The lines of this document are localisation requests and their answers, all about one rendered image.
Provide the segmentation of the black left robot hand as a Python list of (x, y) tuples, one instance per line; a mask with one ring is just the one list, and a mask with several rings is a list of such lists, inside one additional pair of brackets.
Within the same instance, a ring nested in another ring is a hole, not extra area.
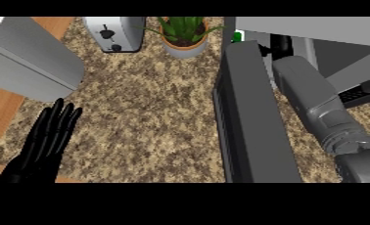
[(83, 109), (63, 105), (63, 99), (44, 108), (37, 117), (20, 153), (0, 173), (0, 184), (53, 184), (63, 151), (68, 146)]

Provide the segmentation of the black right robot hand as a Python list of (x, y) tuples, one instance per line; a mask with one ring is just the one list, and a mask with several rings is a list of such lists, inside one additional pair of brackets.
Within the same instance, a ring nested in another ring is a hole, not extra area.
[(287, 35), (271, 35), (271, 46), (259, 46), (260, 54), (263, 57), (272, 55), (272, 60), (278, 60), (293, 55), (291, 38)]

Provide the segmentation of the grey microwave body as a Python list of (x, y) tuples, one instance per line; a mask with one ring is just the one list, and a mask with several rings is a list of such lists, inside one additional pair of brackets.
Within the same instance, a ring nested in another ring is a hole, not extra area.
[(225, 35), (266, 45), (287, 35), (293, 52), (333, 84), (343, 105), (370, 104), (370, 17), (226, 17)]

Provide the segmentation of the silver toaster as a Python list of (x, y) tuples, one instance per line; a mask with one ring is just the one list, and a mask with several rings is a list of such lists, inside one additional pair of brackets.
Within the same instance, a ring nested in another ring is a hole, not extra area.
[(83, 17), (84, 26), (103, 53), (136, 53), (145, 37), (145, 17)]

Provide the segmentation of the green plant in pot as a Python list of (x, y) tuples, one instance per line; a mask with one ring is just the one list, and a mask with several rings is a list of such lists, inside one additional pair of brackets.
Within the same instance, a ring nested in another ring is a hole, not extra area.
[(177, 59), (189, 59), (205, 49), (208, 34), (223, 29), (223, 25), (208, 27), (204, 17), (157, 17), (158, 30), (146, 30), (160, 35), (164, 51)]

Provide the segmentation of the large pale grey appliance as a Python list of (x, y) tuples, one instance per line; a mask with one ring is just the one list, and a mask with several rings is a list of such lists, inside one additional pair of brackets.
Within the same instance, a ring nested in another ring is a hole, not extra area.
[(83, 77), (83, 60), (31, 17), (0, 17), (0, 88), (53, 102)]

